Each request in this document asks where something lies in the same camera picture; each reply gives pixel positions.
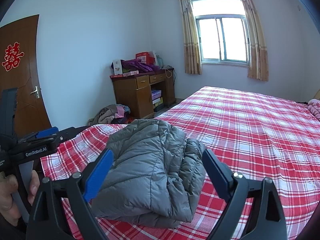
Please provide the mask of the person's left hand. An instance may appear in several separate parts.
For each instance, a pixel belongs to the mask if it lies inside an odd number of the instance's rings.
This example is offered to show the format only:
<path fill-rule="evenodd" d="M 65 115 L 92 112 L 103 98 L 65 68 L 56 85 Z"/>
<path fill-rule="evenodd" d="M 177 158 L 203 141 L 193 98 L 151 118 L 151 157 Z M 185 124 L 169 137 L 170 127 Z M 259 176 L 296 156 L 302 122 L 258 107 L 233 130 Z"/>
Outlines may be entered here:
<path fill-rule="evenodd" d="M 39 185 L 39 175 L 35 170 L 32 170 L 28 196 L 28 201 L 31 205 L 33 205 Z M 17 189 L 18 182 L 16 177 L 14 175 L 5 177 L 3 172 L 1 172 L 1 215 L 12 226 L 17 226 L 18 220 L 21 217 L 21 213 L 11 195 L 12 193 L 15 193 Z"/>

